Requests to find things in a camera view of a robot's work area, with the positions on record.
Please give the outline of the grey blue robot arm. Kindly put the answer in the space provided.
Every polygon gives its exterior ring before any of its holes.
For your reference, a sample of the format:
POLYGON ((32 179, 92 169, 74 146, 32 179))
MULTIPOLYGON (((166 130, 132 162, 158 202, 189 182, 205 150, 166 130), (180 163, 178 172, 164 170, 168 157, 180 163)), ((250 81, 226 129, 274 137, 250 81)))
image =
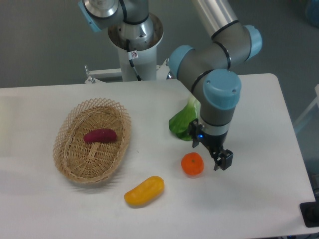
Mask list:
MULTIPOLYGON (((157 78, 157 45, 163 36, 161 21, 146 0, 81 0, 78 3, 94 32, 108 30, 118 50, 123 81, 157 78)), ((243 26, 226 0, 195 0, 199 17, 212 40, 202 51, 183 45, 168 59, 171 73, 200 102, 199 115, 187 122, 192 145, 203 144, 215 169, 227 169, 233 153, 223 147, 240 98, 241 81, 231 67, 258 54, 260 32, 243 26)))

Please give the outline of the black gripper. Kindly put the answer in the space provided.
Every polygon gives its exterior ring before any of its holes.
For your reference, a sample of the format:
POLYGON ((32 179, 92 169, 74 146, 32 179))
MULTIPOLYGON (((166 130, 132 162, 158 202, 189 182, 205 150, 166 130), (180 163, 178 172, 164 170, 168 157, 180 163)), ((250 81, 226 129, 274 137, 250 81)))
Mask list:
POLYGON ((233 152, 223 148, 228 129, 218 126, 204 125, 198 122, 198 119, 191 121, 188 125, 188 135, 192 139, 192 147, 197 147, 200 143, 209 151, 214 159, 214 171, 218 169, 226 170, 232 165, 233 152))

